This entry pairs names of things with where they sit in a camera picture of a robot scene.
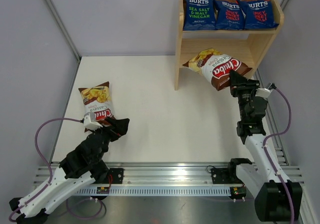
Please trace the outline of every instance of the burts chips bag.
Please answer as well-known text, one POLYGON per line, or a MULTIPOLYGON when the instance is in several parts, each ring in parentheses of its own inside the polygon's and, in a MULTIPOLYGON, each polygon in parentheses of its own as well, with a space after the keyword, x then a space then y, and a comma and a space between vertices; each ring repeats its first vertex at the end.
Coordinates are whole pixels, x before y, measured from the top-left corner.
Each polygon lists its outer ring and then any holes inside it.
POLYGON ((107 117, 115 118, 109 91, 109 82, 102 83, 93 88, 79 88, 85 113, 94 112, 95 119, 104 126, 110 123, 107 117))
POLYGON ((245 14, 245 29, 275 28, 271 0, 237 0, 245 14))
POLYGON ((237 0, 214 0, 218 11, 216 29, 244 29, 245 18, 237 0))
POLYGON ((215 30, 214 0, 185 0, 183 30, 215 30))
POLYGON ((238 59, 213 48, 200 52, 183 66, 203 75, 218 91, 230 86, 230 70, 245 75, 252 69, 238 59))

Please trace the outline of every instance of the white wall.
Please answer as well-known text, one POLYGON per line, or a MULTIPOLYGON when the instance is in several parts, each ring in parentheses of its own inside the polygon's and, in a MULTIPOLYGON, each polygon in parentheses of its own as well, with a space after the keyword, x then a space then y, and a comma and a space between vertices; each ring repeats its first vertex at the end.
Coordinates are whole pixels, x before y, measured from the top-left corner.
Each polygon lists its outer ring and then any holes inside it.
POLYGON ((174 54, 178 0, 53 0, 82 56, 174 54))
MULTIPOLYGON (((43 0, 0 0, 0 223, 9 201, 26 195, 40 162, 34 135, 61 117, 77 68, 43 0)), ((39 146, 50 156, 59 123, 45 128, 39 146)))
MULTIPOLYGON (((275 82, 292 105, 292 126, 282 140, 290 161, 299 165, 308 195, 320 220, 320 12, 319 0, 290 0, 284 27, 259 70, 264 83, 275 82)), ((271 108, 278 128, 288 121, 282 98, 272 94, 271 108)))

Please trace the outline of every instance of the chip image on bag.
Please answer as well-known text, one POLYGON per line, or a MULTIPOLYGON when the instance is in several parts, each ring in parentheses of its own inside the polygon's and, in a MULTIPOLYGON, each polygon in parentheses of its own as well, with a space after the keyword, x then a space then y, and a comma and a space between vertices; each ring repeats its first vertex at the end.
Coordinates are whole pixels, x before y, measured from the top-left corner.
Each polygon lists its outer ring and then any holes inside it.
POLYGON ((214 48, 201 51, 183 66, 203 75, 218 91, 230 86, 230 70, 245 75, 252 69, 240 60, 214 48))
POLYGON ((109 91, 109 82, 105 82, 92 88, 79 88, 85 113, 94 112, 98 123, 109 126, 105 118, 115 118, 109 91))

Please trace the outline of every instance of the purple cable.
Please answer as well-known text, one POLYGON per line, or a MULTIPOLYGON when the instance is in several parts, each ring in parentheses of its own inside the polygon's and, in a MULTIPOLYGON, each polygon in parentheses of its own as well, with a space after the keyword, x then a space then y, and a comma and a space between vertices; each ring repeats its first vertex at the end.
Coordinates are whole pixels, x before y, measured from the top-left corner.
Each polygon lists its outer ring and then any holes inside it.
MULTIPOLYGON (((91 200, 91 199, 81 200, 81 201, 78 202, 76 205, 78 205, 78 204, 80 204, 80 203, 83 203, 83 202, 85 202, 85 201, 88 201, 88 200, 91 200)), ((100 209, 99 209, 99 210, 97 211, 97 213, 94 214, 93 216, 91 216, 91 217, 86 217, 86 218, 81 217, 81 216, 78 216, 77 214, 75 214, 75 213, 73 213, 73 212, 71 211, 72 208, 69 207, 69 199, 66 200, 66 202, 65 202, 65 207, 66 207, 66 209, 67 209, 67 212, 69 212, 72 216, 74 216, 74 217, 77 218, 77 219, 80 219, 80 220, 92 220, 92 219, 95 219, 95 218, 98 217, 98 215, 99 215, 100 212, 102 211, 102 208, 103 208, 103 207, 104 207, 104 211, 105 211, 105 212, 107 211, 107 208, 106 208, 105 204, 104 204, 102 201, 98 200, 98 199, 97 199, 97 201, 100 203, 100 209)))
POLYGON ((35 136, 34 136, 34 145, 35 145, 35 149, 36 151, 38 152, 39 156, 41 157, 41 159, 44 161, 45 165, 48 167, 49 169, 49 181, 48 183, 37 193, 35 194, 32 198, 30 198, 28 201, 26 201, 24 203, 24 205, 20 206, 19 208, 17 208, 16 210, 14 210, 10 216, 9 216, 9 221, 12 222, 12 223, 16 223, 17 221, 16 220, 13 220, 12 217, 14 216, 14 214, 16 214, 18 211, 21 210, 21 208, 23 208, 25 205, 29 204, 30 202, 32 202, 35 198, 37 198, 48 186, 49 184, 51 183, 52 181, 52 178, 53 178, 53 172, 52 172, 52 168, 49 164, 49 162, 46 160, 46 158, 43 156, 43 154, 41 153, 40 149, 39 149, 39 146, 38 146, 38 135, 39 135, 39 132, 40 130, 48 123, 50 122, 53 122, 53 121, 60 121, 60 120, 69 120, 69 121, 74 121, 74 122, 79 122, 81 123, 82 120, 78 120, 78 119, 73 119, 73 118, 54 118, 54 119, 50 119, 48 121, 46 121, 45 123, 43 123, 39 128, 38 130, 36 131, 35 133, 35 136))
MULTIPOLYGON (((283 132, 280 132, 280 133, 274 133, 274 134, 271 134, 269 136, 266 136, 266 138, 264 139, 263 141, 263 147, 264 147, 264 152, 268 158, 268 160, 270 161, 271 165, 272 165, 272 168, 273 170, 275 171, 275 173, 277 174, 278 172, 278 169, 276 167, 276 165, 274 164, 274 162, 272 161, 272 158, 266 148, 266 144, 267 144, 267 140, 271 137, 274 137, 274 136, 279 136, 279 135, 282 135, 282 134, 285 134, 289 128, 290 128, 290 125, 291 125, 291 115, 292 115, 292 112, 291 112, 291 106, 290 106, 290 103, 288 101, 288 99, 285 97, 285 95, 279 90, 276 88, 276 91, 284 98, 284 100, 286 101, 286 104, 288 106, 288 110, 289 110, 289 121, 288 121, 288 125, 286 127, 286 129, 283 131, 283 132)), ((277 174, 278 178, 280 179, 283 187, 284 187, 284 190, 285 190, 285 193, 288 197, 288 201, 289 201, 289 206, 290 206, 290 212, 291 212, 291 217, 290 217, 290 224, 294 224, 295 222, 295 210, 294 210, 294 204, 293 204, 293 201, 292 201, 292 198, 291 198, 291 195, 290 195, 290 192, 289 192, 289 189, 288 187, 286 186, 286 183, 284 181, 284 179, 282 178, 282 176, 280 174, 277 174)))
MULTIPOLYGON (((77 216, 76 214, 74 214, 71 210, 72 210, 73 208, 77 207, 79 204, 84 203, 84 202, 86 202, 86 201, 91 201, 91 199, 90 199, 90 198, 83 199, 83 200, 77 202, 76 204, 74 204, 72 207, 69 207, 69 201, 66 200, 65 206, 66 206, 67 210, 66 210, 65 212, 63 212, 63 213, 61 213, 61 214, 59 214, 59 215, 57 215, 57 216, 53 216, 53 217, 54 217, 54 218, 61 218, 61 217, 64 216, 65 214, 70 213, 71 215, 76 216, 76 217, 78 218, 78 216, 77 216)), ((102 210, 102 207, 104 208, 104 215, 106 215, 106 213, 107 213, 107 207, 106 207, 106 205, 105 205, 102 201, 100 201, 100 200, 98 200, 98 202, 99 202, 99 204, 100 204, 100 209, 99 209, 99 211, 98 211, 95 215, 93 215, 93 216, 91 217, 91 219, 96 218, 96 217, 100 214, 100 212, 101 212, 101 210, 102 210)))

